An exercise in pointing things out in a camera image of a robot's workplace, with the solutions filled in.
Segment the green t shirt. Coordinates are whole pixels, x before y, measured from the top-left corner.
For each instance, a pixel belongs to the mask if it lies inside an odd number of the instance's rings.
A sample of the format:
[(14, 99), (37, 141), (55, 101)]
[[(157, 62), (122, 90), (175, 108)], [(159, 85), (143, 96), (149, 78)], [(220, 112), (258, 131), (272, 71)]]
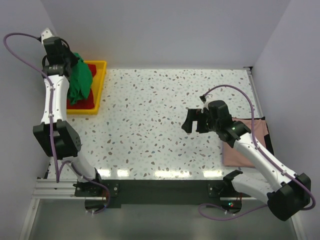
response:
[(67, 98), (70, 105), (75, 105), (81, 100), (87, 100), (93, 83), (93, 76), (89, 66), (77, 52), (73, 52), (73, 54), (78, 59), (78, 62), (71, 68), (72, 73), (69, 78)]

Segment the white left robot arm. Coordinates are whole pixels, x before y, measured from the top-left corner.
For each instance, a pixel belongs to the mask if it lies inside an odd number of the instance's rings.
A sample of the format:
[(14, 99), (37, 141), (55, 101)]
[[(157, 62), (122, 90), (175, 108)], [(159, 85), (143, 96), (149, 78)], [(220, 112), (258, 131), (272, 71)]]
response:
[(46, 28), (40, 35), (46, 55), (41, 74), (45, 84), (45, 106), (33, 135), (47, 156), (53, 158), (56, 180), (68, 166), (77, 177), (74, 184), (82, 197), (102, 197), (104, 184), (96, 168), (82, 154), (81, 138), (67, 121), (67, 94), (72, 68), (79, 62), (67, 43)]

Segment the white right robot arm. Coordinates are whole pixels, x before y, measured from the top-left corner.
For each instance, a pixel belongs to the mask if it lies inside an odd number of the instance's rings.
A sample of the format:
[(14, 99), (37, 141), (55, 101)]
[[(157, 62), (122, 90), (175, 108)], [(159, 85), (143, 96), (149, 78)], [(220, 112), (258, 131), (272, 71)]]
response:
[(222, 189), (227, 196), (244, 193), (256, 198), (281, 221), (315, 207), (311, 179), (304, 173), (297, 174), (272, 155), (254, 136), (252, 127), (233, 120), (224, 101), (205, 101), (203, 108), (188, 109), (181, 128), (189, 134), (193, 123), (196, 123), (199, 134), (215, 132), (220, 140), (245, 156), (265, 178), (265, 181), (255, 180), (240, 170), (234, 170), (223, 178)]

